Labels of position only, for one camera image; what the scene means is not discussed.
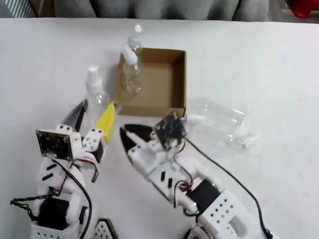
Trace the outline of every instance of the black cable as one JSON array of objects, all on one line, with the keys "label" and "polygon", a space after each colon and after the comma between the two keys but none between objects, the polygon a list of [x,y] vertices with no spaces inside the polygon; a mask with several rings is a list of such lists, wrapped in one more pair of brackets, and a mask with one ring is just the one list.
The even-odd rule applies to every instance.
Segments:
[{"label": "black cable", "polygon": [[92,217],[92,201],[91,198],[89,196],[89,194],[87,193],[87,191],[85,190],[85,188],[83,187],[83,185],[76,179],[76,177],[70,173],[65,167],[63,167],[62,164],[60,164],[58,161],[56,161],[55,159],[52,159],[52,162],[59,165],[61,167],[61,169],[63,170],[63,172],[65,172],[65,174],[71,178],[78,186],[79,188],[82,190],[82,192],[84,193],[84,196],[86,197],[86,199],[88,200],[89,203],[89,216],[88,216],[88,220],[86,222],[86,225],[84,227],[84,230],[80,236],[80,239],[83,239],[91,222],[91,217]]},{"label": "black cable", "polygon": [[267,239],[272,239],[273,235],[271,232],[265,227],[264,220],[263,220],[263,215],[261,212],[261,208],[259,205],[259,202],[257,198],[252,194],[234,175],[232,175],[227,169],[225,169],[223,166],[221,166],[219,163],[211,159],[207,154],[205,154],[203,151],[201,151],[192,141],[190,141],[188,138],[185,138],[187,142],[191,144],[201,155],[203,155],[205,158],[207,158],[210,162],[221,168],[225,173],[227,173],[230,177],[232,177],[255,201],[258,209],[258,215],[259,215],[259,221],[260,221],[260,227],[264,232],[264,235]]},{"label": "black cable", "polygon": [[28,197],[28,198],[14,198],[10,201],[10,205],[15,205],[19,208],[22,208],[27,211],[31,221],[37,221],[38,217],[33,215],[31,208],[27,203],[20,203],[20,202],[28,202],[28,201],[34,201],[37,199],[48,199],[52,198],[53,196],[56,196],[57,192],[50,191],[49,194],[41,195],[41,196],[35,196],[35,197]]}]

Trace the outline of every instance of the red object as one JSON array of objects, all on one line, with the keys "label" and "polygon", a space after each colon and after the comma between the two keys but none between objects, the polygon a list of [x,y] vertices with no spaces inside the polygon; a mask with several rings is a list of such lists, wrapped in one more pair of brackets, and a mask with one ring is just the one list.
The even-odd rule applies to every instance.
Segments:
[{"label": "red object", "polygon": [[319,0],[297,0],[293,12],[297,17],[308,18],[310,12],[317,8],[319,8]]}]

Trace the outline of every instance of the brown box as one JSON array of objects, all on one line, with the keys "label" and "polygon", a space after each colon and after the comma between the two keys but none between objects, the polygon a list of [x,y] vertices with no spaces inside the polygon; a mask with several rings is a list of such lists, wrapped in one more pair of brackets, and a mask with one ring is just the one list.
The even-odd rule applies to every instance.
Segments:
[{"label": "brown box", "polygon": [[163,117],[172,111],[179,116],[186,111],[186,52],[181,50],[144,48],[141,52],[142,72],[138,80],[142,90],[137,95],[126,91],[121,54],[116,101],[120,114]]}]

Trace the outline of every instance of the wire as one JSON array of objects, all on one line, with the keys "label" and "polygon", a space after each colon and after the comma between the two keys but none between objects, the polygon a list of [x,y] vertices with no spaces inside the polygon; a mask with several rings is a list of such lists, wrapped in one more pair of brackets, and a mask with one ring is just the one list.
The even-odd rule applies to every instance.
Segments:
[{"label": "wire", "polygon": [[190,141],[188,138],[184,138],[187,142],[189,142],[201,155],[203,155],[205,158],[207,158],[210,162],[215,164],[217,167],[222,169],[225,173],[227,173],[231,178],[233,178],[255,201],[257,209],[258,209],[258,215],[259,215],[259,221],[260,221],[260,227],[263,230],[264,235],[267,239],[272,239],[273,235],[271,232],[265,227],[263,215],[261,212],[261,208],[259,205],[259,202],[257,198],[252,194],[234,175],[232,175],[227,169],[225,169],[223,166],[221,166],[219,163],[217,163],[215,160],[211,159],[207,154],[205,154],[203,151],[201,151],[192,141]]},{"label": "wire", "polygon": [[[86,162],[86,163],[90,163],[92,164],[94,167],[95,167],[95,172],[94,172],[94,175],[93,175],[93,178],[91,180],[92,183],[95,183],[97,178],[99,177],[99,170],[98,170],[98,167],[96,165],[96,163],[94,161],[92,161],[91,159],[86,159],[86,158],[76,158],[72,161],[72,163],[70,164],[70,167],[69,169],[74,165],[75,161],[81,161],[81,162]],[[61,186],[60,186],[60,189],[59,189],[59,195],[61,194],[62,192],[62,189],[64,187],[64,184],[65,184],[65,181],[66,181],[66,178],[67,176],[65,175],[62,183],[61,183]]]},{"label": "wire", "polygon": [[173,155],[173,160],[174,160],[174,162],[175,162],[179,167],[181,167],[181,169],[189,176],[189,178],[190,178],[189,189],[190,189],[190,188],[193,186],[193,177],[192,177],[191,174],[190,174],[180,163],[178,163],[177,160],[176,160],[176,156],[177,156],[179,153],[181,153],[181,152],[185,149],[185,145],[186,145],[186,143],[185,143],[185,141],[183,141],[183,146],[181,147],[181,149],[179,149],[176,153],[174,153],[174,155]]},{"label": "wire", "polygon": [[99,170],[98,170],[98,166],[96,165],[96,163],[90,159],[86,159],[86,158],[76,158],[73,160],[71,166],[74,164],[75,161],[81,161],[81,162],[86,162],[86,163],[90,163],[94,166],[95,168],[95,172],[92,178],[92,183],[95,183],[95,181],[97,180],[98,176],[99,176]]},{"label": "wire", "polygon": [[177,203],[176,203],[176,190],[177,190],[177,185],[179,183],[184,183],[186,185],[188,185],[188,182],[185,181],[185,180],[179,180],[175,183],[175,186],[174,186],[174,196],[173,196],[173,207],[176,208],[177,207]]},{"label": "wire", "polygon": [[57,192],[50,190],[49,194],[42,195],[42,196],[35,196],[35,197],[28,197],[28,198],[14,198],[10,201],[10,205],[15,205],[19,208],[26,210],[31,221],[37,221],[38,217],[33,215],[32,210],[29,207],[29,205],[27,203],[20,203],[20,202],[34,201],[37,199],[48,199],[48,198],[52,198],[53,196],[56,196],[57,194],[58,194]]},{"label": "wire", "polygon": [[75,177],[72,173],[70,173],[65,167],[63,167],[62,164],[60,164],[60,163],[59,163],[58,161],[56,161],[55,159],[52,159],[52,162],[55,163],[55,164],[57,164],[57,165],[59,165],[59,166],[61,167],[61,169],[63,170],[63,172],[65,172],[65,174],[66,174],[69,178],[71,178],[71,179],[79,186],[79,188],[82,190],[84,196],[85,196],[86,199],[88,200],[88,203],[89,203],[89,215],[88,215],[88,220],[87,220],[86,225],[85,225],[85,227],[84,227],[84,229],[83,229],[83,232],[82,232],[82,234],[81,234],[81,236],[80,236],[80,238],[79,238],[79,239],[83,239],[83,238],[85,237],[85,234],[86,234],[88,228],[89,228],[89,225],[90,225],[90,223],[91,223],[91,218],[92,218],[92,201],[91,201],[91,198],[90,198],[89,194],[87,193],[87,191],[85,190],[85,188],[83,187],[83,185],[76,179],[76,177]]}]

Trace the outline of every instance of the gray fabric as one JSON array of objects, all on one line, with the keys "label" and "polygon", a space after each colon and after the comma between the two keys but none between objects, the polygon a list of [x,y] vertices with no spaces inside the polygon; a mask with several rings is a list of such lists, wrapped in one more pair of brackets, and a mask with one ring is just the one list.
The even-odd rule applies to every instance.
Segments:
[{"label": "gray fabric", "polygon": [[55,0],[57,17],[268,21],[269,0]]}]

